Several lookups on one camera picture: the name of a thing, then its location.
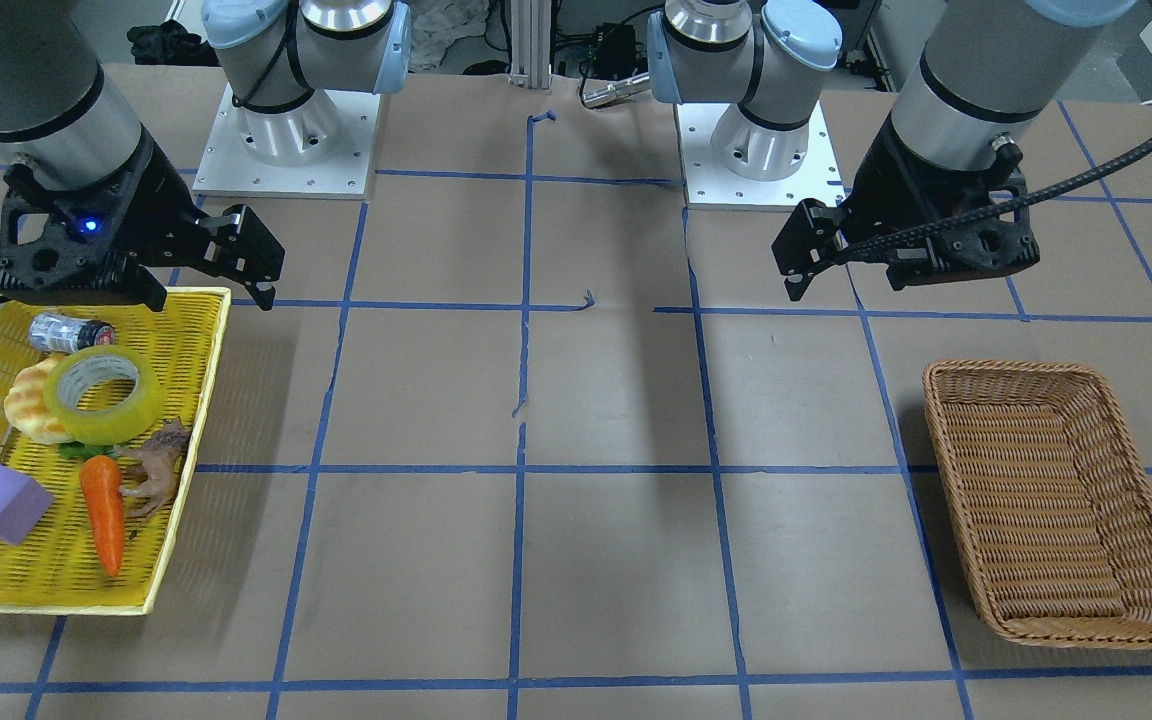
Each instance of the empty basket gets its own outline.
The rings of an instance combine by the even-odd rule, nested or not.
[[[941,359],[923,388],[984,623],[1021,644],[1152,650],[1152,491],[1105,378]]]

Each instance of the carrot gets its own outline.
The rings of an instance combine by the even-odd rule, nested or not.
[[[108,455],[97,455],[83,462],[78,484],[88,501],[88,520],[92,524],[96,555],[111,578],[123,566],[123,497],[118,488],[123,484],[123,470]]]

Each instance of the yellow tape roll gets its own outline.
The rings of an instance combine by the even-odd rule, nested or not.
[[[131,395],[108,409],[78,409],[83,393],[113,379],[136,382]],[[61,427],[88,445],[127,442],[162,416],[162,388],[150,361],[120,344],[92,346],[65,357],[47,376],[41,400]]]

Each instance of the yellow basket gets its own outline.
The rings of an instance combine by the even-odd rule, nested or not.
[[[0,305],[0,462],[31,475],[56,501],[25,541],[0,541],[0,612],[36,615],[145,615],[154,609],[159,584],[172,558],[180,514],[198,460],[198,444],[207,418],[212,384],[229,318],[228,288],[169,288],[162,313],[145,306],[61,306],[74,318],[99,318],[114,325],[119,344],[141,350],[154,366],[164,391],[164,418],[179,418],[194,429],[180,468],[177,497],[168,509],[147,521],[128,520],[123,569],[109,578],[92,546],[88,507],[78,487],[82,461],[61,460],[55,446],[38,445],[10,427],[3,397],[20,370],[44,354],[29,346],[29,323],[37,306]],[[113,402],[116,388],[97,387],[89,397]],[[132,439],[143,439],[159,429]],[[123,460],[124,468],[131,464]],[[141,500],[128,500],[128,507]]]

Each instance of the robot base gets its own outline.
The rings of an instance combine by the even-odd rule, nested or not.
[[[687,206],[710,210],[793,210],[804,197],[829,205],[842,202],[842,176],[820,105],[812,111],[812,139],[799,169],[782,181],[753,181],[723,167],[710,146],[726,103],[677,105],[679,146],[687,183]]]
[[[227,86],[215,111],[207,149],[198,161],[194,191],[223,197],[317,197],[325,200],[365,200],[376,151],[376,120],[380,96],[366,92],[324,91],[340,111],[344,137],[332,156],[298,167],[262,162],[243,146]]]

